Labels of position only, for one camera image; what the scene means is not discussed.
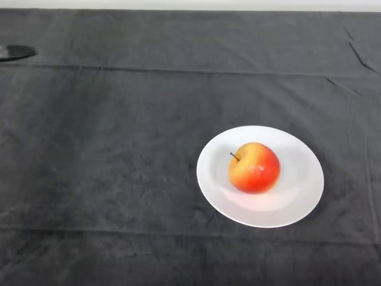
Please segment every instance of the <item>apple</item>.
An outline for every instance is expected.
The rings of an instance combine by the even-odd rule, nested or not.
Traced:
[[[229,165],[229,181],[240,191],[256,194],[273,187],[280,174],[275,153],[263,144],[252,142],[233,154]]]

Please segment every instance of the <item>plate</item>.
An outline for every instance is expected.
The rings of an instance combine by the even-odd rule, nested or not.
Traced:
[[[268,146],[280,161],[277,184],[262,194],[246,194],[229,182],[230,152],[249,142]],[[259,228],[286,226],[306,217],[324,188],[315,154],[291,134],[265,126],[242,126],[217,135],[201,151],[196,171],[202,193],[216,210]]]

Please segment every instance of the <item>table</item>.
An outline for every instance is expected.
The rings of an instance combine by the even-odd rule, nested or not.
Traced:
[[[0,10],[0,281],[377,285],[381,14]],[[271,126],[321,162],[277,229],[215,211],[196,162]]]

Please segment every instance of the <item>white wall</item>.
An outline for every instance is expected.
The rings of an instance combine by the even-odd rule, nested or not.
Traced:
[[[0,8],[381,12],[381,0],[0,0]]]

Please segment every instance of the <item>knife blade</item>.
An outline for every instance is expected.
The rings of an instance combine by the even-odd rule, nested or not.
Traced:
[[[29,58],[37,52],[30,46],[0,45],[0,61],[14,61],[21,58]]]

